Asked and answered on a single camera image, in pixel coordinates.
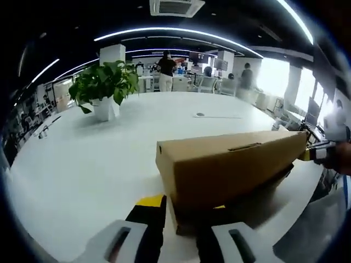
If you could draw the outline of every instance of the ceiling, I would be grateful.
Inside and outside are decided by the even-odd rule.
[[[112,32],[140,27],[187,28],[222,36],[247,47],[278,47],[313,54],[313,47],[303,31],[277,0],[205,2],[193,18],[151,16],[147,0],[125,1],[123,5],[117,0],[11,4],[9,9],[14,12],[5,14],[3,22],[3,25],[10,25],[4,26],[3,32],[11,39],[6,42],[5,49],[7,84],[11,90],[21,90],[46,66],[60,59],[30,85],[30,92],[38,84],[52,81],[67,70],[98,58],[100,48],[116,43],[123,43],[127,51],[179,48],[207,52],[230,48],[236,50],[237,55],[258,57],[228,42],[178,31],[134,32],[94,41]],[[309,28],[316,28],[311,20],[301,17]]]

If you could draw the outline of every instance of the white pants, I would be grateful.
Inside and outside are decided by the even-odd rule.
[[[173,84],[173,77],[161,73],[160,80],[158,81],[158,84],[160,85],[161,92],[171,92],[172,91],[172,84]]]

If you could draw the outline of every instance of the white flower pot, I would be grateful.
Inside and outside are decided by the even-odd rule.
[[[120,106],[115,103],[113,97],[103,97],[102,100],[92,100],[94,113],[97,119],[107,122],[120,115]]]

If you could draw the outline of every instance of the ceiling air conditioner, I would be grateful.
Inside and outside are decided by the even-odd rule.
[[[150,13],[192,18],[204,4],[201,0],[150,0]]]

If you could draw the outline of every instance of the potted plant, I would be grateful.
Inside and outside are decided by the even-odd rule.
[[[85,114],[91,110],[83,104],[89,103],[99,120],[109,121],[119,114],[123,99],[137,90],[138,75],[135,67],[118,60],[105,62],[103,66],[93,65],[82,71],[69,93]]]

